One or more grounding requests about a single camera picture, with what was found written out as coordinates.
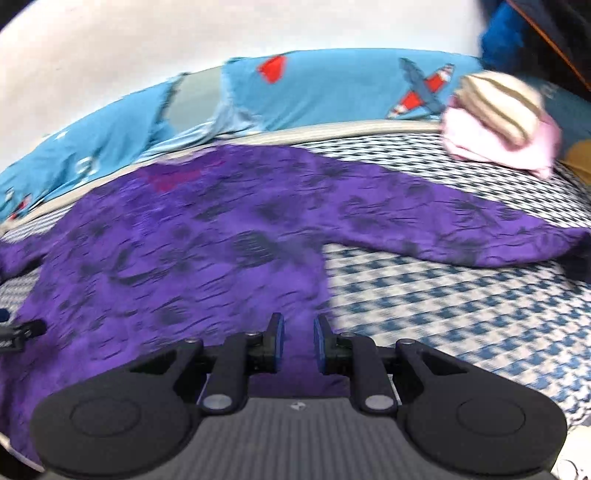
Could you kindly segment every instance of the checkered bedsheet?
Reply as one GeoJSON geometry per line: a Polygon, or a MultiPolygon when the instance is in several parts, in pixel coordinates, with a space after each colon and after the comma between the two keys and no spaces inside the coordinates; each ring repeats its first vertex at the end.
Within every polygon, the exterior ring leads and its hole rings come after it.
{"type": "MultiPolygon", "coordinates": [[[[438,134],[387,134],[301,145],[342,160],[378,163],[503,202],[555,225],[591,227],[587,190],[565,169],[548,182],[487,164],[452,160],[438,134]]],[[[46,231],[69,208],[9,232],[17,241],[46,231]]],[[[591,288],[569,283],[553,262],[476,270],[326,245],[336,328],[379,345],[421,340],[542,391],[569,424],[591,412],[591,288]]],[[[38,277],[0,287],[0,307],[15,312],[38,277]]]]}

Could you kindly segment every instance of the blue pillowcase with airplane print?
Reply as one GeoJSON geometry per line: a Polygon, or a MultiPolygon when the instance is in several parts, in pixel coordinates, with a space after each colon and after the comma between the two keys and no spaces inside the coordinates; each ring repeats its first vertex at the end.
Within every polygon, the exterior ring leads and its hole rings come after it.
{"type": "Polygon", "coordinates": [[[262,131],[376,119],[438,118],[480,61],[440,51],[343,48],[229,60],[233,108],[262,131]]]}

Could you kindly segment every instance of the purple long-sleeve shirt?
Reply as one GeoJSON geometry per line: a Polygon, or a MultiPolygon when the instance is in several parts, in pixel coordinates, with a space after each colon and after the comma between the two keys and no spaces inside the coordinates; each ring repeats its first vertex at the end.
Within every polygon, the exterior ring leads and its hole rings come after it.
{"type": "Polygon", "coordinates": [[[584,229],[372,164],[291,147],[219,147],[94,189],[44,235],[0,243],[2,280],[42,261],[20,312],[47,333],[0,357],[0,432],[37,460],[37,403],[182,338],[207,345],[286,319],[283,369],[251,394],[346,392],[317,372],[313,320],[329,313],[322,245],[497,267],[555,258],[584,229]]]}

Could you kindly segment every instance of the dark blanket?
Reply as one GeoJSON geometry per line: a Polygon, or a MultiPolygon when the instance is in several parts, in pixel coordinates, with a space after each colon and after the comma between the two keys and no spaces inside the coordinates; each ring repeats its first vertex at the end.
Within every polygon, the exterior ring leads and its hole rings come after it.
{"type": "Polygon", "coordinates": [[[522,69],[591,100],[591,2],[507,0],[532,27],[522,69]]]}

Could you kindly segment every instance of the folded pink towel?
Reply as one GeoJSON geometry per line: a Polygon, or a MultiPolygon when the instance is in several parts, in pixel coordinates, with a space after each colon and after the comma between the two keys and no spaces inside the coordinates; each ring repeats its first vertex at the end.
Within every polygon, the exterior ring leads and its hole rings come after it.
{"type": "Polygon", "coordinates": [[[511,147],[506,140],[458,107],[455,98],[444,112],[441,125],[443,143],[454,158],[529,170],[543,180],[552,175],[553,161],[560,146],[560,128],[546,112],[540,119],[534,138],[521,148],[511,147]]]}

